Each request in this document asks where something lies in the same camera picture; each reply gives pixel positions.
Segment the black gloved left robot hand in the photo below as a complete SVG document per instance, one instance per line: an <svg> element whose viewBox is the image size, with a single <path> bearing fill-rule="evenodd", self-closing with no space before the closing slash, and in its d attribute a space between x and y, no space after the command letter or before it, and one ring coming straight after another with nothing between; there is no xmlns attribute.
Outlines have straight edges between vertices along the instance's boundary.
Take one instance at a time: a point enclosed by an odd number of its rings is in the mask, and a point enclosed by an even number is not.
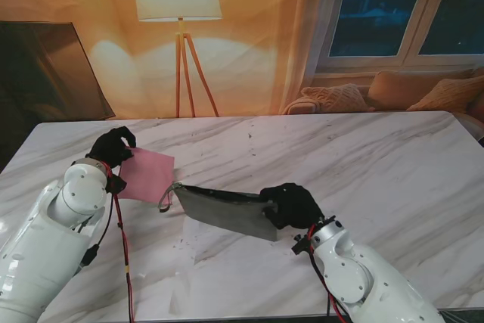
<svg viewBox="0 0 484 323"><path fill-rule="evenodd" d="M115 168L133 157L132 149L135 147L135 135L126 126L122 126L101 135L85 156Z"/></svg>

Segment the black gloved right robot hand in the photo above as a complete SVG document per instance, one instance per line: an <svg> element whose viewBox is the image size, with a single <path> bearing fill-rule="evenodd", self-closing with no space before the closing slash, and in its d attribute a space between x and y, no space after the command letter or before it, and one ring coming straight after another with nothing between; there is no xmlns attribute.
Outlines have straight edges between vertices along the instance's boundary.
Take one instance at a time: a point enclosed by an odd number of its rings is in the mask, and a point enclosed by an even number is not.
<svg viewBox="0 0 484 323"><path fill-rule="evenodd" d="M277 206L276 210L271 207L264 209L265 217L277 229L287 226L298 229L311 228L324 218L311 193L301 185L284 183L263 188L259 196Z"/></svg>

